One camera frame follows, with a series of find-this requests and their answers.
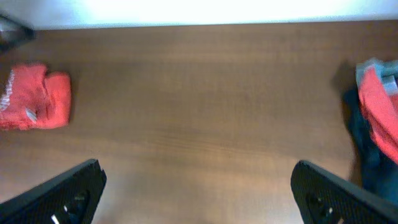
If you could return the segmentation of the orange red t-shirt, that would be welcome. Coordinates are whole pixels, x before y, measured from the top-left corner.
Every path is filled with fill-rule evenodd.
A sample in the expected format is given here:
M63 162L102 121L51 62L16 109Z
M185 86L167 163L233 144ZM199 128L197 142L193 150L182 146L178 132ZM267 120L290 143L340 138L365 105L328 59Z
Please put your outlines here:
M1 96L1 129L55 129L69 124L72 87L69 74L47 72L41 63L11 68Z

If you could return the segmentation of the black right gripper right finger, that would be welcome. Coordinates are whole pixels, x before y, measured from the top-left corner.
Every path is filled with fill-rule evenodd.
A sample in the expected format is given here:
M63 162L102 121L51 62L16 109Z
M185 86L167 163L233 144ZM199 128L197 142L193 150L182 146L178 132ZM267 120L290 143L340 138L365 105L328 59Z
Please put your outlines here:
M290 187L304 223L397 223L397 205L309 161L296 163Z

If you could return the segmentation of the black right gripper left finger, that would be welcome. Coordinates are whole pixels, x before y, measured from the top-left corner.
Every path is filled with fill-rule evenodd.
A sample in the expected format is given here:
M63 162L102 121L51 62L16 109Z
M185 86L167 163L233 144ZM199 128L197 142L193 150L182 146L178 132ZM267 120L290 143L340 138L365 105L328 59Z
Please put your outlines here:
M1 223L91 223L107 177L87 161L1 204Z

